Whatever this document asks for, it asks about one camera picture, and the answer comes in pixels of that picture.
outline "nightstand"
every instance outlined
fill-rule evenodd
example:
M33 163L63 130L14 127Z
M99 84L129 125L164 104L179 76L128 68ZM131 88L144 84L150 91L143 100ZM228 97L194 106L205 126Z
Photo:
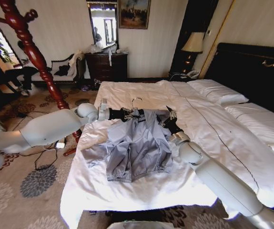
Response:
M87 53L85 54L85 59L87 61L90 79L94 88L96 88L94 80L100 82L127 81L127 54L113 53L111 66L109 63L109 55L106 53Z

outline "white duvet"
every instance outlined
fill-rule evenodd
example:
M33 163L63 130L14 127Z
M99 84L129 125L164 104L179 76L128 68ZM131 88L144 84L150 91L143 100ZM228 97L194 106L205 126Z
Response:
M210 156L219 160L248 184L259 200L274 207L274 154L221 106L209 102L186 83L103 82L95 106L107 98L109 107L134 107L177 111L177 125ZM77 228L83 210L136 211L174 205L209 205L216 195L180 158L172 172L156 173L133 183L109 182L107 161L88 168L82 149L106 141L113 121L85 126L61 197L61 215L70 228Z

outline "framed painting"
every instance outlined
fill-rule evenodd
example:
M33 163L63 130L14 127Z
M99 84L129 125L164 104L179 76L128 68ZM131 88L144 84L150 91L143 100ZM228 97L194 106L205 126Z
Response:
M143 29L148 26L151 0L118 0L119 28Z

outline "bed frame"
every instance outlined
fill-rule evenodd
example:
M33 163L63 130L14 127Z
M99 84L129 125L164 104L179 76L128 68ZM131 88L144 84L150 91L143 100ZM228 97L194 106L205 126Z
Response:
M274 47L219 43L205 79L274 112Z

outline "patterned carpet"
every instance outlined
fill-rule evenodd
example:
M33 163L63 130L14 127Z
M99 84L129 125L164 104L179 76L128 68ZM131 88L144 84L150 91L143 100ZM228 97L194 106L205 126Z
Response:
M97 92L82 92L64 86L61 88L69 106L80 103L94 103ZM3 107L0 120L8 130L21 129L32 118L56 111L55 101L47 89L37 88L30 97ZM20 118L20 113L27 117ZM62 154L76 147L72 136L67 137L64 149L55 152L44 151L42 146L22 152L21 155L4 155L5 163L0 168L0 229L64 229L67 228L60 216L60 200L74 155ZM242 216L224 220L227 214L220 201L208 206L174 206L171 208L140 211L112 212L85 211L81 217L80 229L105 229L113 222L125 220L146 220L171 222L175 227L187 229L253 229Z

